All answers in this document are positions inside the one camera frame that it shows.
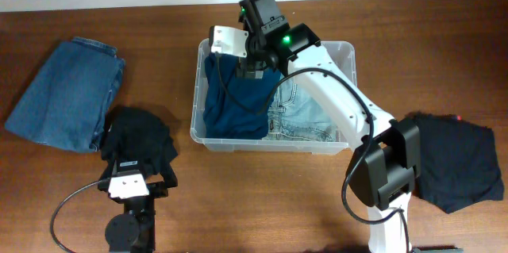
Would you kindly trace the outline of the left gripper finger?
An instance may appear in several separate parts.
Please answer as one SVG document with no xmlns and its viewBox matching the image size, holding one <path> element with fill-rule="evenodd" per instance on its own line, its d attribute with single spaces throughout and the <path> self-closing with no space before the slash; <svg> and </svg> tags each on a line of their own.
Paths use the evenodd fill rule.
<svg viewBox="0 0 508 253">
<path fill-rule="evenodd" d="M 113 175 L 116 174 L 116 163 L 115 162 L 108 162 L 106 169 L 102 172 L 101 176 L 99 177 L 100 180 L 107 180 L 112 178 Z"/>
<path fill-rule="evenodd" d="M 170 161 L 165 156 L 160 158 L 160 175 L 162 176 L 167 188 L 177 187 L 178 179 L 171 167 Z"/>
</svg>

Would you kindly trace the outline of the navy blue garment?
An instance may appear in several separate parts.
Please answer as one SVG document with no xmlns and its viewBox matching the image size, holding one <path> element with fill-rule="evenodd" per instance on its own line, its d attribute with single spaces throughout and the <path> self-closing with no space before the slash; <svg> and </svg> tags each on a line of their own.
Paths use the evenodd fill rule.
<svg viewBox="0 0 508 253">
<path fill-rule="evenodd" d="M 261 79 L 236 77 L 237 57 L 210 54 L 204 61 L 208 91 L 203 121 L 208 138 L 260 140 L 268 133 L 266 105 L 279 82 L 278 71 L 266 71 Z"/>
</svg>

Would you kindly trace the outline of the light blue jeans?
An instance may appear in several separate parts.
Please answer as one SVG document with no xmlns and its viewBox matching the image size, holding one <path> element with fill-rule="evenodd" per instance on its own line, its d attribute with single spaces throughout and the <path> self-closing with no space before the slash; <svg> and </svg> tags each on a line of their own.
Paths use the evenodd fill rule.
<svg viewBox="0 0 508 253">
<path fill-rule="evenodd" d="M 268 110 L 265 140 L 335 142 L 337 125 L 293 79 L 277 89 Z"/>
</svg>

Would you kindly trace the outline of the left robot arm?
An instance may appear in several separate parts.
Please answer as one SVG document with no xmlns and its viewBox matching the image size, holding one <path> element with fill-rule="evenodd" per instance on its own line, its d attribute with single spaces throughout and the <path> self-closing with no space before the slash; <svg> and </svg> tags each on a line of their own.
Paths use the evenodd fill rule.
<svg viewBox="0 0 508 253">
<path fill-rule="evenodd" d="M 156 250 L 155 200 L 168 196 L 178 185 L 170 163 L 156 168 L 147 160 L 109 162 L 100 177 L 98 189 L 123 206 L 123 213 L 106 226 L 105 239 L 110 252 L 152 253 Z"/>
</svg>

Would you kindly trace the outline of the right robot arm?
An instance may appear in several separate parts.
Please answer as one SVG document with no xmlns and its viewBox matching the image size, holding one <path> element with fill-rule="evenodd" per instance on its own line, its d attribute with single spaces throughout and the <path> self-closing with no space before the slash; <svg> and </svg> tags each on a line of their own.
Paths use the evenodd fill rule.
<svg viewBox="0 0 508 253">
<path fill-rule="evenodd" d="M 333 62 L 305 24 L 290 26 L 275 0 L 241 0 L 245 57 L 307 91 L 337 125 L 353 156 L 341 187 L 348 214 L 370 228 L 371 252 L 410 252 L 408 208 L 421 174 L 419 129 L 379 108 Z"/>
</svg>

